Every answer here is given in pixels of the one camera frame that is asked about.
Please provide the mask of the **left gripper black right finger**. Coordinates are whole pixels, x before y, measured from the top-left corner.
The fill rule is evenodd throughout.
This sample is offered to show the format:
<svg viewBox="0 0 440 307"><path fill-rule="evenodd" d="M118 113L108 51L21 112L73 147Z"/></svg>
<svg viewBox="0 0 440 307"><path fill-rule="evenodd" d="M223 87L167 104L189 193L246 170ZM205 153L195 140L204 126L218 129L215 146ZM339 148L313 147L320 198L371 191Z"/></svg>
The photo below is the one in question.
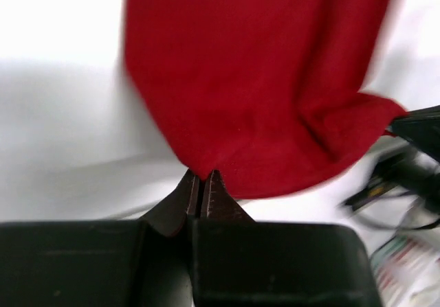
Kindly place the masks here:
<svg viewBox="0 0 440 307"><path fill-rule="evenodd" d="M369 257L351 228L256 222L218 171L203 188L191 222L196 306L379 306Z"/></svg>

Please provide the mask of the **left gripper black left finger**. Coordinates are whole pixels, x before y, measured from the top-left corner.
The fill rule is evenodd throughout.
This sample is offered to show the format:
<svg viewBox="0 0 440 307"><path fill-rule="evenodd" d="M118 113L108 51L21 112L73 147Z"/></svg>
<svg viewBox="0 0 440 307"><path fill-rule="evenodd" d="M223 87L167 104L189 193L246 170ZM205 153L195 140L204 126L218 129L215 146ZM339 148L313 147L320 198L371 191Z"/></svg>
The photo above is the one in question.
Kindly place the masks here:
<svg viewBox="0 0 440 307"><path fill-rule="evenodd" d="M1 224L2 306L191 306L180 238L199 179L138 219Z"/></svg>

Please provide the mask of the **red t shirt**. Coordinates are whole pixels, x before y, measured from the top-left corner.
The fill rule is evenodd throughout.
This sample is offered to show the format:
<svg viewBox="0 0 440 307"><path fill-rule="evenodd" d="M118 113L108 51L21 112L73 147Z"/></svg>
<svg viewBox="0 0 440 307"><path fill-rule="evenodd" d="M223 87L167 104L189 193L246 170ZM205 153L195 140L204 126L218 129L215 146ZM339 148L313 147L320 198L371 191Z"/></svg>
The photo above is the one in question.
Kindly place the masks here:
<svg viewBox="0 0 440 307"><path fill-rule="evenodd" d="M239 199L358 161L403 115L361 92L390 0L126 0L124 63L177 158Z"/></svg>

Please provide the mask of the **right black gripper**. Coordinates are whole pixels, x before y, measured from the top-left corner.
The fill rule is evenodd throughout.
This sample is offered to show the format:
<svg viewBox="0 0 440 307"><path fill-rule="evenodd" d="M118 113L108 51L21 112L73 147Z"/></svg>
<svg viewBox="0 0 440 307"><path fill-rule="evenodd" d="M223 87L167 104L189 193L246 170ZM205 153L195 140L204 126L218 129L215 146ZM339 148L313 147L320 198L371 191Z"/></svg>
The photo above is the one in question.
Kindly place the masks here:
<svg viewBox="0 0 440 307"><path fill-rule="evenodd" d="M406 140L428 156L439 156L439 106L410 111L395 118L388 132ZM356 221L376 230L421 231L439 227L439 167L427 168L412 148L394 150L381 156L363 189L343 201L343 208ZM375 203L415 197L416 206L433 219L425 225L405 225L373 220L361 211Z"/></svg>

